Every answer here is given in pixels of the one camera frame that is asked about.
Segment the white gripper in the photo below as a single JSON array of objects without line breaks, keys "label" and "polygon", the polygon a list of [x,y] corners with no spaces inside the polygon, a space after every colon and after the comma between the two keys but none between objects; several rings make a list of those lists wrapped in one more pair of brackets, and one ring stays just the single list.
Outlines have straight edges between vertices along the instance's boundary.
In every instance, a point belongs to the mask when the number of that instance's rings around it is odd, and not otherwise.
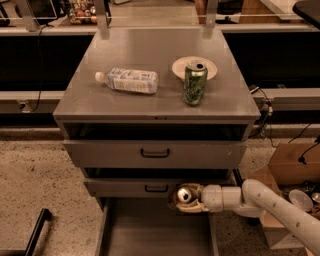
[{"label": "white gripper", "polygon": [[191,190],[192,199],[201,197],[202,203],[195,201],[189,204],[179,203],[176,207],[185,213],[201,213],[201,212],[221,212],[223,210],[222,188],[219,185],[203,186],[197,183],[185,183],[180,187],[187,187]]}]

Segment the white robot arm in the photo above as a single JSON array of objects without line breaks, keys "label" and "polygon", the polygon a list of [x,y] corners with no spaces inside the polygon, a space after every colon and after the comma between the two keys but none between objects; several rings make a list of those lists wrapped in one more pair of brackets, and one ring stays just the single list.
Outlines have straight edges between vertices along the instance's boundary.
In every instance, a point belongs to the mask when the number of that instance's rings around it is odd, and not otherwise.
[{"label": "white robot arm", "polygon": [[241,187],[185,183],[175,189],[171,198],[175,208],[185,213],[229,210],[258,218],[268,212],[314,256],[320,256],[320,221],[258,180],[247,179]]}]

